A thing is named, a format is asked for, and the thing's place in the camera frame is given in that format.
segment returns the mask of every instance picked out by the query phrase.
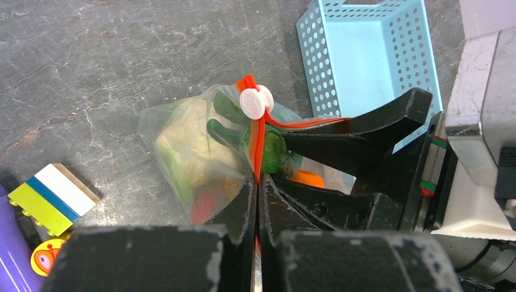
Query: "white plastic base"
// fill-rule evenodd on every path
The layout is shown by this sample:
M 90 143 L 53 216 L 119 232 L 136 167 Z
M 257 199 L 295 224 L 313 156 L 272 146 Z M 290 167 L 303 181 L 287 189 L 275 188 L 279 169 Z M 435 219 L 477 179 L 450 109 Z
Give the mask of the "white plastic base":
M 495 201 L 494 191 L 492 187 L 476 186 L 458 162 L 443 225 L 432 234 L 516 240 L 516 232 Z

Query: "light blue basket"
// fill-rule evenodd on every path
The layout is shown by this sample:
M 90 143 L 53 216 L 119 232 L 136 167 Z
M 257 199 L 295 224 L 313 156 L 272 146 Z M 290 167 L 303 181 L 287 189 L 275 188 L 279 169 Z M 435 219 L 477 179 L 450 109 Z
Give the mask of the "light blue basket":
M 355 117 L 412 87 L 432 92 L 426 126 L 400 148 L 442 110 L 424 0 L 314 0 L 297 29 L 314 116 Z

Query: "stone surface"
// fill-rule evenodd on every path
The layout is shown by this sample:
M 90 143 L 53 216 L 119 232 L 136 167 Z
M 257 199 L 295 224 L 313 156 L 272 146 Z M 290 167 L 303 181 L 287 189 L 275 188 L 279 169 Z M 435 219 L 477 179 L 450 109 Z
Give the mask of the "stone surface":
M 309 2 L 0 0 L 0 183 L 12 190 L 61 162 L 102 198 L 79 225 L 184 221 L 136 135 L 138 113 L 252 73 L 310 116 L 295 31 Z M 426 2 L 447 103 L 459 3 Z

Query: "orange object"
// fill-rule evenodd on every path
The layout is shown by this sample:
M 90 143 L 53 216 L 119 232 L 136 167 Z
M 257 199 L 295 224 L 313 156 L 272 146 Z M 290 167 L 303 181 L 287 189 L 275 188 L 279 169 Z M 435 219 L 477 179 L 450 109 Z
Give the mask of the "orange object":
M 253 75 L 247 75 L 246 77 L 237 81 L 235 83 L 235 87 L 237 88 L 239 93 L 241 93 L 242 91 L 244 91 L 247 88 L 254 88 L 254 89 L 258 90 L 258 88 L 256 87 L 256 83 L 254 82 Z M 279 123 L 276 120 L 274 120 L 266 110 L 263 117 L 261 117 L 258 120 L 253 120 L 251 123 L 251 141 L 249 143 L 248 156 L 249 156 L 249 161 L 251 163 L 251 167 L 253 168 L 253 172 L 254 172 L 254 175 L 256 176 L 256 180 L 258 181 L 258 183 L 260 182 L 260 174 L 262 172 L 263 142 L 265 139 L 265 122 L 268 122 L 269 124 L 271 124 L 273 126 L 281 127 L 281 128 L 303 129 L 303 128 L 315 127 L 318 125 L 324 125 L 327 123 L 339 122 L 339 121 L 348 120 L 348 119 L 349 119 L 348 117 L 334 117 L 334 118 L 330 118 L 330 119 L 323 119 L 320 117 L 316 117 L 310 121 Z M 300 174 L 300 172 L 298 172 L 296 175 L 300 175 L 300 177 L 302 176 L 306 181 L 310 181 L 310 182 L 316 183 L 318 185 L 320 185 L 322 183 L 322 185 L 323 185 L 322 187 L 324 187 L 324 183 L 322 182 L 322 179 L 318 175 L 317 175 L 317 177 L 319 177 L 319 179 L 321 180 L 320 182 L 319 181 L 316 182 L 316 179 L 313 177 L 313 175 L 308 175 L 307 173 L 309 173 L 309 172 L 305 172 L 305 173 L 301 173 L 301 174 Z
M 300 169 L 294 176 L 290 178 L 291 181 L 296 183 L 307 184 L 312 187 L 324 188 L 323 179 L 315 172 L 309 172 L 308 170 Z

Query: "ziplock bag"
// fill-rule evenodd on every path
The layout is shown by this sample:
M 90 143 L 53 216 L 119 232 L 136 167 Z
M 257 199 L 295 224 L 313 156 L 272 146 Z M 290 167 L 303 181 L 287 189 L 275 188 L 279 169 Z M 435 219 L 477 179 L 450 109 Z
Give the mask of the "ziplock bag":
M 277 105 L 275 113 L 269 114 L 269 106 L 253 120 L 240 106 L 240 93 L 248 88 L 256 88 L 252 75 L 234 86 L 215 85 L 200 96 L 141 112 L 138 134 L 194 224 L 227 206 L 252 171 L 258 180 L 267 172 L 324 187 L 317 174 L 300 169 L 302 157 L 288 151 L 281 128 L 316 127 L 343 118 L 278 122 L 273 117 L 293 113 Z

